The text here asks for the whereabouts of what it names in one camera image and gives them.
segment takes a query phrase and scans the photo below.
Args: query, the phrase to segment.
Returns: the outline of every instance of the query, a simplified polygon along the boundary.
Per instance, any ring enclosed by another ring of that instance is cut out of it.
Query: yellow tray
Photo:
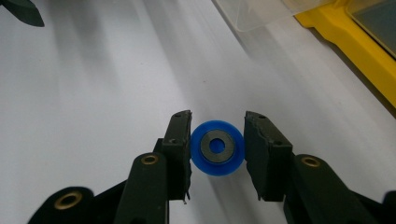
[[[396,108],[396,61],[349,17],[348,3],[336,0],[295,17],[340,48]]]

